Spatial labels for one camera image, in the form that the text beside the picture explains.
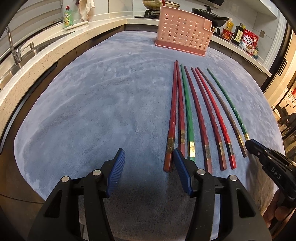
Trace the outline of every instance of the table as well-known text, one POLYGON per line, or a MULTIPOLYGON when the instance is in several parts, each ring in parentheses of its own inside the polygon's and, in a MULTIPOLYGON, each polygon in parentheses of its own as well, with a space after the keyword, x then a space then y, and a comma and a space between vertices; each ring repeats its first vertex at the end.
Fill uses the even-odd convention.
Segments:
MULTIPOLYGON (((118 190, 105 201, 113 235, 123 240, 184 240, 191 220, 195 200, 183 192, 176 170, 163 172, 175 60, 187 67, 199 66, 215 84, 206 71, 211 69, 235 104, 249 136, 284 153, 272 110, 241 65, 211 48, 201 57, 156 47, 155 38, 155 33, 124 31, 79 56, 39 97, 15 139, 19 170, 44 199, 62 176, 85 176, 123 148, 126 163, 118 190)), ((264 209, 274 184, 256 160, 242 157, 218 104, 238 166, 231 170, 227 163, 228 169, 220 171, 210 119, 195 81, 194 86, 210 141, 213 174, 237 175, 264 209)), ((198 121, 195 109, 192 111, 196 163, 203 168, 198 121)), ((213 230, 215 236, 217 217, 213 230)))

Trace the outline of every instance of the chopstick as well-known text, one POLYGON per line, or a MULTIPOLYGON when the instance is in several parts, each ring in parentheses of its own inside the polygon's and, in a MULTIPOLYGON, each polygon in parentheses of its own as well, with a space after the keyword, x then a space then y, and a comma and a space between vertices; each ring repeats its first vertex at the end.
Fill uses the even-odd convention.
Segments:
POLYGON ((167 148, 165 152, 165 162, 163 170, 170 172, 172 168, 173 150, 175 147, 175 134, 176 134, 176 107, 177 105, 177 67, 174 62, 174 74, 173 74, 173 90, 172 90, 172 106, 170 109, 170 123, 168 130, 167 148))
POLYGON ((193 96, 193 101, 194 101, 194 105, 195 105, 195 109, 196 109, 196 113, 197 113, 197 118, 198 118, 198 124, 200 127, 200 136, 201 136, 201 140, 202 140, 202 149, 203 149, 203 154, 204 154, 204 163, 205 163, 205 170, 207 172, 209 172, 210 174, 213 173, 212 170, 212 161, 211 161, 211 153, 210 153, 210 145, 209 145, 209 139, 207 137, 207 130, 205 127, 205 121, 204 118, 202 116, 202 111, 200 108, 200 103, 198 101, 191 77, 188 73, 188 70, 186 68, 186 66, 184 66, 186 75, 187 75, 187 79, 189 82, 189 86, 191 89, 191 93, 193 96))
POLYGON ((230 140, 230 137, 228 135, 228 132, 227 132, 227 128, 224 124, 224 121, 223 121, 223 118, 220 114, 220 110, 216 104, 216 101, 212 95, 212 93, 210 92, 208 86, 206 85, 203 77, 201 76, 200 72, 198 71, 197 68, 195 68, 195 71, 198 75, 198 77, 200 78, 200 81, 202 83, 202 85, 204 86, 204 89, 205 91, 207 92, 207 95, 212 103, 212 106, 214 108, 214 111, 216 113, 216 116, 217 116, 217 119, 218 119, 218 122, 220 124, 220 127, 221 127, 221 130, 222 130, 222 134, 223 134, 223 137, 224 137, 224 141, 226 143, 226 149, 227 149, 227 152, 228 152, 228 158, 229 158, 229 162, 230 162, 230 167, 231 169, 235 169, 237 167, 237 164, 236 164, 236 161, 235 161, 235 157, 234 157, 234 153, 233 153, 233 149, 232 149, 232 145, 231 145, 231 140, 230 140))
POLYGON ((219 130, 218 130, 218 126, 216 124, 216 121, 215 121, 215 116, 213 114, 213 111, 212 111, 212 108, 211 108, 211 105, 209 103, 209 100, 207 98, 207 95, 198 79, 198 76, 195 72, 195 70, 191 67, 191 70, 193 72, 193 75, 196 79, 196 82, 198 84, 198 87, 200 89, 200 92, 202 94, 202 97, 204 99, 204 102, 205 102, 205 105, 206 105, 206 108, 207 108, 207 111, 208 111, 208 114, 210 116, 210 121, 212 123, 212 128, 213 128, 213 131, 214 131, 214 136, 215 136, 215 141, 216 141, 216 145, 217 145, 217 150, 218 150, 218 156, 219 156, 219 163, 220 163, 220 169, 221 171, 224 171, 227 169, 227 165, 226 165, 226 160, 225 160, 225 153, 224 153, 224 149, 223 149, 223 143, 222 143, 222 139, 221 139, 221 136, 219 134, 219 130))
POLYGON ((241 129, 242 129, 242 132, 243 132, 243 134, 244 134, 245 139, 246 139, 246 140, 249 140, 250 138, 249 138, 249 135, 248 135, 248 133, 247 133, 247 130, 246 130, 246 128, 245 128, 245 126, 244 126, 244 124, 243 124, 243 122, 242 122, 242 119, 240 118, 240 116, 239 116, 239 114, 238 114, 236 108, 234 107, 234 105, 233 105, 231 99, 229 98, 229 96, 227 95, 226 91, 224 90, 224 88, 222 87, 222 85, 219 83, 219 81, 217 80, 217 78, 213 75, 213 73, 212 73, 208 68, 207 68, 207 71, 208 71, 209 74, 212 76, 212 78, 215 80, 215 82, 216 82, 217 85, 219 86, 220 90, 221 90, 222 93, 224 94, 225 98, 227 99, 227 101, 228 101, 230 107, 232 108, 232 111, 233 111, 233 113, 234 113, 234 115, 235 115, 235 117, 236 117, 236 119, 237 119, 237 121, 238 121, 238 123, 239 123, 241 129))
POLYGON ((193 121, 192 121, 192 112, 191 112, 188 86, 186 84, 185 70, 184 70, 184 66, 182 64, 181 64, 181 72, 182 72, 183 89, 184 89, 185 106, 186 106, 188 159, 194 161, 195 160, 195 143, 194 143, 194 129, 193 129, 193 121))
POLYGON ((183 104, 183 92, 182 83, 180 77, 180 69, 178 60, 176 60, 177 69, 177 84, 178 84, 178 111, 179 111, 179 144, 178 147, 181 150, 183 156, 185 156, 185 114, 184 114, 184 104, 183 104))
POLYGON ((235 133, 235 136, 237 137, 237 141, 238 141, 238 144, 239 144, 239 147, 242 151, 242 155, 243 157, 247 157, 247 150, 244 146, 244 141, 242 140, 242 136, 237 128, 237 125, 234 121, 234 119, 232 118, 231 116, 231 113, 230 111, 228 110, 228 108, 226 107, 224 101, 222 100, 221 96, 219 95, 219 93, 217 92, 217 90, 215 89, 214 85, 209 81, 209 79, 206 77, 206 75, 201 71, 201 69, 199 67, 197 67, 197 69, 199 70, 199 72, 202 74, 202 76, 204 77, 204 79, 207 81, 207 83, 209 84, 209 86, 211 87, 212 91, 214 92, 215 96, 217 97, 218 101, 220 102, 231 126, 232 126, 232 129, 235 133))

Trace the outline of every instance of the metal screw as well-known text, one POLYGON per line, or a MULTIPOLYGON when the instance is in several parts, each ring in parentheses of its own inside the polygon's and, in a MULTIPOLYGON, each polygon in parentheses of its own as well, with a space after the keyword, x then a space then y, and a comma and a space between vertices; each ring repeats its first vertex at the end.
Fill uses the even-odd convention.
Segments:
POLYGON ((231 180, 231 181, 236 181, 237 180, 237 176, 236 175, 230 175, 229 176, 229 179, 231 180))
POLYGON ((204 169, 198 169, 198 170, 197 170, 197 173, 198 173, 199 175, 204 175, 204 174, 205 174, 205 170, 204 170, 204 169))
POLYGON ((62 182, 63 183, 66 183, 67 181, 69 181, 69 177, 68 176, 62 177, 62 182))
POLYGON ((101 175, 101 173, 102 173, 101 170, 94 170, 93 171, 94 176, 99 176, 99 175, 101 175))

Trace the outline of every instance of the speckled countertop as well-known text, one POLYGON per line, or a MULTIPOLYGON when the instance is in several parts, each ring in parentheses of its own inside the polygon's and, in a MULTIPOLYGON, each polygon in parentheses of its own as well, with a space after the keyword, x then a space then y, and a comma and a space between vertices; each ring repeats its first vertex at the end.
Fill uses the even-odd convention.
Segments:
MULTIPOLYGON (((3 88, 2 92, 0 93, 0 136, 2 135, 15 107, 24 96, 24 94, 50 66, 57 62, 65 54, 75 49, 82 43, 92 39, 93 37, 121 25, 146 24, 157 26, 159 22, 158 20, 153 19, 134 18, 133 15, 116 15, 116 13, 108 14, 104 17, 107 19, 92 21, 89 22, 87 25, 80 26, 68 31, 63 31, 63 25, 60 24, 40 33, 39 35, 28 41, 34 41, 34 44, 38 45, 53 37, 65 34, 67 32, 69 33, 75 31, 57 40, 56 42, 39 52, 36 56, 29 60, 3 88)), ((243 56, 245 59, 258 67, 262 72, 270 76, 270 72, 261 63, 248 55, 242 49, 237 48, 236 46, 233 46, 232 44, 215 36, 213 36, 211 40, 243 56)), ((0 75, 3 75, 12 65, 13 59, 10 56, 0 65, 0 75)))

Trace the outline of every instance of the person's hand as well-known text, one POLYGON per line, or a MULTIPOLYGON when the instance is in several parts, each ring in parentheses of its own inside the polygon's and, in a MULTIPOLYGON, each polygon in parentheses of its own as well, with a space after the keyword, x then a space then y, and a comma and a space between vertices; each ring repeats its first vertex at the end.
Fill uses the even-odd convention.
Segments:
MULTIPOLYGON (((266 209, 265 213, 263 214, 263 219, 266 222, 266 226, 269 228, 271 225, 271 220, 276 217, 277 220, 283 221, 285 217, 291 212, 290 208, 287 207, 277 207, 277 202, 279 200, 280 190, 276 191, 272 201, 270 202, 268 208, 266 209)), ((290 217, 293 215, 294 211, 289 215, 288 218, 284 220, 281 227, 278 229, 276 234, 272 237, 274 238, 286 225, 289 221, 290 217)))

